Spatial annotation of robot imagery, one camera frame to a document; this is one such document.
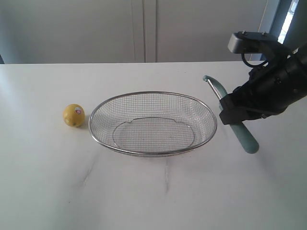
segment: basket rim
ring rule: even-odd
[[[91,121],[93,119],[93,116],[94,114],[96,113],[96,111],[102,107],[104,104],[112,101],[112,100],[115,100],[115,99],[118,99],[118,98],[122,98],[122,97],[127,97],[127,96],[131,96],[131,95],[137,95],[137,94],[150,94],[150,93],[156,93],[156,94],[168,94],[168,95],[175,95],[175,96],[181,96],[181,97],[186,97],[186,98],[189,98],[189,99],[192,99],[194,101],[197,101],[198,103],[200,103],[202,106],[206,107],[206,109],[208,109],[208,111],[210,112],[210,114],[212,115],[212,118],[214,120],[214,130],[213,132],[211,133],[211,135],[203,142],[200,142],[199,144],[195,145],[195,146],[191,146],[191,147],[188,147],[188,148],[183,148],[183,149],[177,149],[177,150],[174,150],[174,151],[160,151],[160,152],[138,152],[138,151],[129,151],[129,150],[124,150],[124,149],[120,149],[120,148],[116,148],[116,147],[113,147],[113,146],[110,146],[102,141],[100,141],[93,133],[92,131],[92,126],[91,126]],[[209,108],[209,106],[207,106],[204,102],[202,102],[201,100],[195,98],[195,97],[191,97],[191,96],[188,96],[188,95],[185,95],[185,94],[181,94],[181,93],[176,93],[176,92],[166,92],[166,91],[139,91],[139,92],[130,92],[130,93],[125,93],[125,94],[121,94],[121,95],[117,95],[115,97],[111,97],[107,100],[105,100],[104,102],[100,103],[91,113],[91,116],[90,116],[90,119],[88,121],[88,127],[89,127],[89,131],[90,131],[90,134],[92,136],[92,138],[98,142],[100,145],[102,146],[105,146],[111,150],[114,150],[114,151],[117,151],[117,152],[120,152],[120,153],[123,153],[123,154],[126,154],[126,155],[131,155],[131,156],[140,156],[140,157],[166,157],[166,156],[174,156],[174,155],[177,155],[177,154],[181,154],[183,152],[187,152],[187,151],[190,151],[190,150],[193,150],[193,149],[196,149],[204,144],[206,144],[208,141],[210,141],[213,136],[215,135],[216,133],[216,130],[217,130],[217,119],[216,119],[216,116],[215,114],[213,113],[213,111]]]

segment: wire mesh basket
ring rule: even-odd
[[[217,128],[211,109],[172,92],[134,92],[110,98],[89,119],[92,137],[124,154],[163,157],[195,149]]]

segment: cable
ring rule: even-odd
[[[261,62],[258,65],[252,65],[252,64],[248,63],[248,61],[246,61],[244,53],[241,54],[241,58],[242,58],[242,61],[244,62],[244,64],[247,65],[248,67],[251,67],[251,68],[260,67],[260,66],[263,66],[263,65],[268,63],[268,61],[264,61],[264,62]]]

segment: metal colander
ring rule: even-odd
[[[215,134],[216,117],[200,100],[172,92],[134,92],[94,109],[92,137],[101,145],[134,156],[176,155],[197,148]]]

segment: oval strainer basket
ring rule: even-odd
[[[142,157],[172,156],[208,142],[216,117],[203,102],[172,92],[134,92],[110,98],[89,119],[101,145]]]

